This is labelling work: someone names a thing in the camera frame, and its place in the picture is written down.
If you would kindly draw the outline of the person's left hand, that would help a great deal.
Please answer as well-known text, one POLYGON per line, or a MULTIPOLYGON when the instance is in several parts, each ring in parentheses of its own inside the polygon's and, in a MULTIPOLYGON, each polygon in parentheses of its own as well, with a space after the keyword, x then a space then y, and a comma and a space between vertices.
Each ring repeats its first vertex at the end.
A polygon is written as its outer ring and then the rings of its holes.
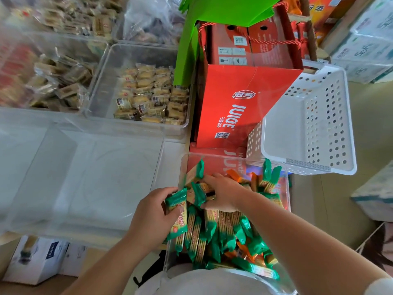
POLYGON ((177 187, 158 188, 151 191, 138 204, 128 235, 136 243, 138 252, 147 255, 155 250, 168 236, 173 225, 166 225, 164 201, 178 191, 177 187))

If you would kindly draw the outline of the person's right hand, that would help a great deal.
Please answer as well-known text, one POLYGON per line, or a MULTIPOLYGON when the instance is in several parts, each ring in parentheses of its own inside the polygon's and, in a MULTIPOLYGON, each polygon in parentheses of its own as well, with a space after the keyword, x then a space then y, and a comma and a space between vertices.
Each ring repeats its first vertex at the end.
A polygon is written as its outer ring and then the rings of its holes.
POLYGON ((220 211, 223 212, 239 211, 242 198, 250 192, 233 179, 219 173, 205 175, 203 182, 215 190, 215 198, 222 201, 223 210, 220 211))

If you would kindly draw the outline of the green biscuit packet orange print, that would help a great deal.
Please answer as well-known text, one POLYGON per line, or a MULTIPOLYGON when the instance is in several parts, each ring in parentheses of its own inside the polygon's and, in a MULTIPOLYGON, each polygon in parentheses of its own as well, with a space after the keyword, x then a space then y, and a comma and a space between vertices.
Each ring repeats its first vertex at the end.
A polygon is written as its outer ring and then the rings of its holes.
POLYGON ((170 229, 170 232, 166 238, 167 241, 177 238, 183 233, 188 231, 187 224, 187 188, 183 188, 178 192, 170 195, 165 200, 167 212, 171 212, 176 207, 181 207, 182 213, 177 218, 176 222, 170 229))

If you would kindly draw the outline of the person's right forearm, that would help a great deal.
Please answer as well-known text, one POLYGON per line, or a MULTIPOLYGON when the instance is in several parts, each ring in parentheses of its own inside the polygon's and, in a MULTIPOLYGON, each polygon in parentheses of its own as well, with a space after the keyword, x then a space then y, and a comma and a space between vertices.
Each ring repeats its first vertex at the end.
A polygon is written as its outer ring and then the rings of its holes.
POLYGON ((393 278, 336 238, 245 190, 236 209, 256 226, 300 295, 393 295, 393 278))

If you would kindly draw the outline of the person's left forearm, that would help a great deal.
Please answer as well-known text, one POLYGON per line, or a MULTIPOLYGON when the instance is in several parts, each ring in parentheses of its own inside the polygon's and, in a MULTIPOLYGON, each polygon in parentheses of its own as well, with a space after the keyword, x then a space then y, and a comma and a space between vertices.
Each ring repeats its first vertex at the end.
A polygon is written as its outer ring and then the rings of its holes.
POLYGON ((61 295, 122 295, 135 267, 166 234, 127 234, 61 295))

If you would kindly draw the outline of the pile of green snack packets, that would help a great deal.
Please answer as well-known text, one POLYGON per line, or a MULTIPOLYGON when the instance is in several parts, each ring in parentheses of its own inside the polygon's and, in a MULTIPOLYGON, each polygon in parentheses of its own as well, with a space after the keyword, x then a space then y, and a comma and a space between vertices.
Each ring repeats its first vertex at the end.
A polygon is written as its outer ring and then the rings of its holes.
MULTIPOLYGON (((204 161, 186 171, 179 190, 191 188, 191 183, 203 183, 204 161)), ((204 210, 187 201, 188 231, 169 240, 166 270, 180 263, 190 263, 195 269, 238 269, 279 281, 278 261, 250 219, 242 212, 204 210), (255 264, 241 258, 226 258, 236 242, 246 245, 255 264)))

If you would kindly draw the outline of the orange snack packet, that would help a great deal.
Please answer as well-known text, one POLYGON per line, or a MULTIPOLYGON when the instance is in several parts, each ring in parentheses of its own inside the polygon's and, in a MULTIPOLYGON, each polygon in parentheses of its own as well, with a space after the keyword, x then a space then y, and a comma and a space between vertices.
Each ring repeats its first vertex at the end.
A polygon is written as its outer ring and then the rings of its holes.
POLYGON ((255 257, 252 256, 248 250, 246 245, 241 244, 239 241, 236 242, 235 249, 233 251, 226 251, 223 253, 226 258, 233 259, 233 258, 241 258, 246 260, 249 263, 255 264, 255 257))
POLYGON ((243 175, 239 174, 236 170, 234 169, 228 169, 226 170, 226 174, 236 181, 239 184, 244 184, 245 182, 247 183, 247 180, 244 180, 243 175))

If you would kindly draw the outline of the red juice carton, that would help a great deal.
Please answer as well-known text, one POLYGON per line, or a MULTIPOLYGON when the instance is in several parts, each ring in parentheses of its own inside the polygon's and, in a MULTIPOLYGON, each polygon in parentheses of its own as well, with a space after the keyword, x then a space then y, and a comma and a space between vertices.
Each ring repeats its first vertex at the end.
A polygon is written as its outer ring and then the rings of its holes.
POLYGON ((287 69, 205 63, 196 147, 243 146, 302 72, 302 64, 287 69))
POLYGON ((196 143, 192 142, 190 143, 189 153, 187 171, 190 171, 200 160, 203 160, 205 174, 220 173, 225 175, 230 169, 239 174, 246 173, 245 147, 237 149, 197 148, 196 143))

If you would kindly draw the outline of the clear plastic bin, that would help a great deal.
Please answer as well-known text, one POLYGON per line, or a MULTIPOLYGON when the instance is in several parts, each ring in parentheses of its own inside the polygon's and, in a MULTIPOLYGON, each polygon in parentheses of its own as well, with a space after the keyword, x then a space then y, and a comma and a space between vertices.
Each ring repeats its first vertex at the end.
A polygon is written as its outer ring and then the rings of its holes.
MULTIPOLYGON (((187 171, 187 161, 189 154, 190 153, 185 154, 181 160, 179 186, 180 182, 183 181, 184 175, 187 171)), ((245 182, 244 184, 240 185, 259 193, 260 195, 269 199, 271 202, 276 203, 287 211, 290 211, 288 174, 285 167, 282 164, 270 162, 269 160, 265 159, 263 159, 261 163, 246 159, 244 160, 247 164, 247 168, 246 173, 241 173, 241 175, 243 175, 244 180, 247 180, 247 183, 245 182)), ((166 270, 165 264, 166 263, 164 263, 164 271, 168 271, 170 268, 174 267, 172 266, 166 270)), ((287 288, 290 286, 294 287, 287 272, 283 269, 280 263, 277 264, 277 270, 279 271, 280 275, 279 281, 282 282, 287 288)))

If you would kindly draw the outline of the large empty clear bin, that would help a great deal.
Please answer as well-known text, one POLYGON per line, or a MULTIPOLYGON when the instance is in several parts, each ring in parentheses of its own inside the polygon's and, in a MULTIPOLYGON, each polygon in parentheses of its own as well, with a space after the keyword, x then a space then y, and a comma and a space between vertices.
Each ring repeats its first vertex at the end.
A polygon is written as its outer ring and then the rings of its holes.
POLYGON ((177 186, 184 138, 59 113, 0 108, 0 239, 111 247, 152 189, 177 186))

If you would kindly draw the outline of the small white box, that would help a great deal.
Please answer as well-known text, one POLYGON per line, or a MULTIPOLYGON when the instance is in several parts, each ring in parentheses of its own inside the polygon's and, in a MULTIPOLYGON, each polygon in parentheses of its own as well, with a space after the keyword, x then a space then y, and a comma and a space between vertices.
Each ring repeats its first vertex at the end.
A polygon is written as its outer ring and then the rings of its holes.
POLYGON ((58 274, 79 277, 87 249, 88 247, 85 245, 69 243, 58 274))

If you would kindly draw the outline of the pile of yellow pastry packets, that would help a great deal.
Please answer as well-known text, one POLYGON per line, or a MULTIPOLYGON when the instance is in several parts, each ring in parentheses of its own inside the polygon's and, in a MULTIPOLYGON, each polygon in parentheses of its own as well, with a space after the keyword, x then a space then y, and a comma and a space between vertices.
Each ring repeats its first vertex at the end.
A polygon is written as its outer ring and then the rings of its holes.
POLYGON ((120 69, 114 119, 183 125, 190 90, 173 85, 173 66, 135 63, 120 69))

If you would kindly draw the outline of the white perforated plastic basket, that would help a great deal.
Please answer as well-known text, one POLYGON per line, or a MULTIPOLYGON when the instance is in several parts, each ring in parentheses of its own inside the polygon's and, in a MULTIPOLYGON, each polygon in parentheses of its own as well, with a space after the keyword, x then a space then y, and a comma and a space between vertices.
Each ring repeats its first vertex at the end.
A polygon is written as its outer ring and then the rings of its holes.
POLYGON ((282 163, 289 173, 357 172, 344 68, 303 60, 303 71, 248 136, 246 158, 282 163))

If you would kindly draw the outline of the clear bin with yellow pastries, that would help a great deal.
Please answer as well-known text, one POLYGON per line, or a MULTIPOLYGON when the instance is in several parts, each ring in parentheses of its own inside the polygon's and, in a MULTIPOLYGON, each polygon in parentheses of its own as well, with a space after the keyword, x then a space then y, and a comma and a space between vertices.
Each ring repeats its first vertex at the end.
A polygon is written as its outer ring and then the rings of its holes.
POLYGON ((134 67, 135 63, 155 64, 157 67, 175 67, 176 57, 177 49, 175 47, 120 43, 112 45, 85 111, 86 117, 103 124, 105 128, 118 128, 128 132, 148 130, 160 132, 169 139, 184 139, 190 127, 189 115, 192 97, 189 98, 187 116, 182 125, 155 124, 114 118, 114 113, 117 110, 115 101, 120 98, 120 76, 126 67, 134 67))

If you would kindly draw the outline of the white appliance box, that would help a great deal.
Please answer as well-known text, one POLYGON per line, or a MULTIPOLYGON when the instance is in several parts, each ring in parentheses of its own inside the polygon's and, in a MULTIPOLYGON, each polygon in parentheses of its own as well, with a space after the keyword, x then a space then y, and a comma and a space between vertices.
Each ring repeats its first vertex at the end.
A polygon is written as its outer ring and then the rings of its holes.
POLYGON ((2 281, 36 286, 60 271, 69 242, 22 236, 2 281))

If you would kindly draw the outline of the white and teal carton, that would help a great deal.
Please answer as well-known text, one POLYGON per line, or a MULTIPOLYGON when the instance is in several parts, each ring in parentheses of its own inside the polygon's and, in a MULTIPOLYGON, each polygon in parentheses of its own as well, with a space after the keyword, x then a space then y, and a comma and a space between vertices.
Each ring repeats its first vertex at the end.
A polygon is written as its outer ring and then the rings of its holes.
POLYGON ((351 194, 372 220, 393 223, 393 160, 351 194))

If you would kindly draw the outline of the green paper bag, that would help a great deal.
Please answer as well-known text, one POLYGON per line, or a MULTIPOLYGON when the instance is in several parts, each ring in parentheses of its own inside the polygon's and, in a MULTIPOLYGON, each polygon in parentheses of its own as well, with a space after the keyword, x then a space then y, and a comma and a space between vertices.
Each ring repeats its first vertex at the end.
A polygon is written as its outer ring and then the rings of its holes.
POLYGON ((174 85, 189 86, 198 57, 198 29, 202 22, 249 27, 273 16, 280 0, 182 0, 179 11, 186 13, 178 46, 174 85))

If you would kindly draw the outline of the pile of brown snack packets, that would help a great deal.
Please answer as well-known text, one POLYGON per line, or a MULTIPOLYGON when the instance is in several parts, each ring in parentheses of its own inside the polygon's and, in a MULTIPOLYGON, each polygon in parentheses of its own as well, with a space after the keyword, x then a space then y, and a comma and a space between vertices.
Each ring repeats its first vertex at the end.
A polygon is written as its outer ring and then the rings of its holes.
POLYGON ((34 63, 34 75, 25 84, 30 109, 77 113, 89 99, 99 60, 95 55, 55 46, 34 63))

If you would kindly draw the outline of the clear plastic bag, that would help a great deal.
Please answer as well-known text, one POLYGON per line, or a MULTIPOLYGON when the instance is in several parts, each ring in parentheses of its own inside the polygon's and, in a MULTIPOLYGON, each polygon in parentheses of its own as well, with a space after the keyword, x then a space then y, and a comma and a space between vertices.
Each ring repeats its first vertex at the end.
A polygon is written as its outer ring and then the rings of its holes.
POLYGON ((177 46, 183 32, 183 0, 128 0, 117 23, 115 39, 120 42, 177 46))

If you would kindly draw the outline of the clear bin with brown snacks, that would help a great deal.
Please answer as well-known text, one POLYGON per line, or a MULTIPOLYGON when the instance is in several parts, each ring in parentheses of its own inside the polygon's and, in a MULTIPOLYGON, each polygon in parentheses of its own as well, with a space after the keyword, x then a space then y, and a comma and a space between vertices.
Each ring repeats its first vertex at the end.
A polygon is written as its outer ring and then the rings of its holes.
POLYGON ((108 42, 56 33, 23 33, 18 29, 0 27, 0 107, 30 109, 27 104, 31 95, 25 89, 25 84, 34 75, 33 66, 40 55, 46 52, 51 53, 55 46, 95 55, 99 60, 97 71, 88 90, 89 99, 81 111, 87 106, 100 72, 100 64, 109 49, 108 42))

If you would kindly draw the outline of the pile of pale snack packets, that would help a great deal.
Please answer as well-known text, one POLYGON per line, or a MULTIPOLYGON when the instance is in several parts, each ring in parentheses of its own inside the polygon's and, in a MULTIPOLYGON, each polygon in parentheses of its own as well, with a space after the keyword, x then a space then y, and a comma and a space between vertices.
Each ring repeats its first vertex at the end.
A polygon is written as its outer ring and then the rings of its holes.
POLYGON ((37 0, 33 17, 56 33, 111 39, 127 0, 37 0))

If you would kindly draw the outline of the orange printed carton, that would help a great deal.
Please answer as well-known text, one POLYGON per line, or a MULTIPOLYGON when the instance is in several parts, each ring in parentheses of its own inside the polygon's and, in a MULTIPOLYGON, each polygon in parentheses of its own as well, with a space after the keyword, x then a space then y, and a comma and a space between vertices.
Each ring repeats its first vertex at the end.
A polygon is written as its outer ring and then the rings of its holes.
POLYGON ((356 0, 308 0, 317 45, 346 14, 356 0))

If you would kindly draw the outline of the stack of white tissue cartons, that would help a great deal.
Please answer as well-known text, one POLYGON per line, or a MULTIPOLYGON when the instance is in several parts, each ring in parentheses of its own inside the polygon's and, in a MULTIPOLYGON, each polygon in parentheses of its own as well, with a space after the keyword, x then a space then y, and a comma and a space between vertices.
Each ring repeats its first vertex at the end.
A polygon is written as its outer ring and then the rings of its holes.
POLYGON ((329 50, 331 62, 345 69, 350 82, 393 82, 393 0, 367 0, 358 13, 347 13, 329 50))

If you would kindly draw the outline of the clear bin with pale snacks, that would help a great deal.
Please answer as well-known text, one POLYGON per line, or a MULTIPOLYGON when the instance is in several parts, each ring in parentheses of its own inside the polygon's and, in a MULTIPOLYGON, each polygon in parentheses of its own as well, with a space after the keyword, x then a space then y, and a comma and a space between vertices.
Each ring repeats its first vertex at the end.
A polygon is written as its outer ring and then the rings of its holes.
MULTIPOLYGON (((56 33, 53 30, 48 29, 42 24, 40 24, 33 17, 33 10, 36 3, 37 0, 0 0, 0 23, 10 27, 19 28, 27 32, 56 33)), ((105 40, 98 37, 90 37, 90 38, 105 40)))

